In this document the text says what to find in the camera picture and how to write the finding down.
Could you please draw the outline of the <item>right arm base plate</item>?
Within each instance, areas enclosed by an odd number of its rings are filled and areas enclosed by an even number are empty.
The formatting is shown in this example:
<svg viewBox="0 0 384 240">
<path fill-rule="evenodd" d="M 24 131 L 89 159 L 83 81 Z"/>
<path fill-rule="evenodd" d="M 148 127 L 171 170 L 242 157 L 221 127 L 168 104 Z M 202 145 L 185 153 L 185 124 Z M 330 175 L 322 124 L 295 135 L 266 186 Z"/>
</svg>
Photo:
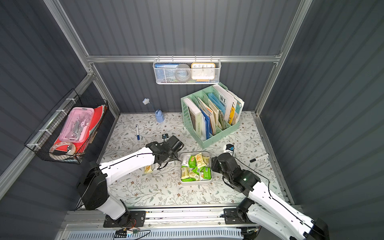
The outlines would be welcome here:
<svg viewBox="0 0 384 240">
<path fill-rule="evenodd" d="M 250 221 L 247 215 L 248 212 L 248 210 L 237 208 L 224 209 L 221 218 L 224 218 L 227 225 L 253 224 L 254 222 Z"/>
</svg>

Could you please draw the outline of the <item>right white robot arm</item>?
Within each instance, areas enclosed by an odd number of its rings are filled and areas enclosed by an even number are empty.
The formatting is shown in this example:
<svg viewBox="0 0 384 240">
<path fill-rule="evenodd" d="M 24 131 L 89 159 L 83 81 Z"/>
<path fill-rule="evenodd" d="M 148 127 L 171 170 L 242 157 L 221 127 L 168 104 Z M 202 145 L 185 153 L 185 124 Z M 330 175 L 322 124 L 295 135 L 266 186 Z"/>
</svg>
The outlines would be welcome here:
<svg viewBox="0 0 384 240">
<path fill-rule="evenodd" d="M 328 225 L 321 219 L 313 220 L 271 192 L 257 176 L 243 170 L 230 153 L 222 153 L 212 160 L 212 170 L 226 179 L 235 191 L 245 198 L 236 207 L 243 223 L 256 223 L 281 240 L 328 240 Z"/>
</svg>

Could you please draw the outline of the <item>yellow cookie packet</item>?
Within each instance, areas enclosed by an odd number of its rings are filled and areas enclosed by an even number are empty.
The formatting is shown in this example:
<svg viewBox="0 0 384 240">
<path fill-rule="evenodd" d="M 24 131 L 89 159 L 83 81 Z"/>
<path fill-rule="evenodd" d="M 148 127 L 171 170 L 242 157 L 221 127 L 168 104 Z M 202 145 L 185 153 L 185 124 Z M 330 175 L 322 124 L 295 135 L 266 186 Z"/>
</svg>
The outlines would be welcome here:
<svg viewBox="0 0 384 240">
<path fill-rule="evenodd" d="M 153 172 L 153 167 L 152 165 L 149 165 L 149 166 L 146 166 L 145 167 L 145 170 L 144 170 L 144 174 L 149 174 L 149 173 L 152 173 Z"/>
</svg>

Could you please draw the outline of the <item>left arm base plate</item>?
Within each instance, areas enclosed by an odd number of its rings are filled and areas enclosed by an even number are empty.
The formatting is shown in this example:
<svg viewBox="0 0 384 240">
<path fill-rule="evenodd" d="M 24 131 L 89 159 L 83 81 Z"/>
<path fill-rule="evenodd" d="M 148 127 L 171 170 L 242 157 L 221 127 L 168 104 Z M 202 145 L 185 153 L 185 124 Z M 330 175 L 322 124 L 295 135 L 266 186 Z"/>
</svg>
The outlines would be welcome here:
<svg viewBox="0 0 384 240">
<path fill-rule="evenodd" d="M 103 227 L 104 228 L 133 228 L 143 227 L 146 219 L 146 211 L 130 211 L 123 214 L 117 220 L 113 220 L 110 216 L 106 215 Z"/>
</svg>

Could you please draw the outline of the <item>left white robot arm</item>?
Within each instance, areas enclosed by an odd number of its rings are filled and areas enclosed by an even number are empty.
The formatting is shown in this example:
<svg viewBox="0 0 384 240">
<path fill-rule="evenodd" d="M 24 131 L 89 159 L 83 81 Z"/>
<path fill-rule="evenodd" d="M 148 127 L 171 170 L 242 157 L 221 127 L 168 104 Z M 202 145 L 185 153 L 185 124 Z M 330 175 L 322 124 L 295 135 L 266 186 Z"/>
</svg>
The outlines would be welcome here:
<svg viewBox="0 0 384 240">
<path fill-rule="evenodd" d="M 77 184 L 84 208 L 88 211 L 98 210 L 119 224 L 129 223 L 132 214 L 121 200 L 109 192 L 109 187 L 140 168 L 154 164 L 161 167 L 162 164 L 176 161 L 177 153 L 183 147 L 184 144 L 176 136 L 171 136 L 162 143 L 151 142 L 138 151 L 111 162 L 84 163 L 83 175 Z"/>
</svg>

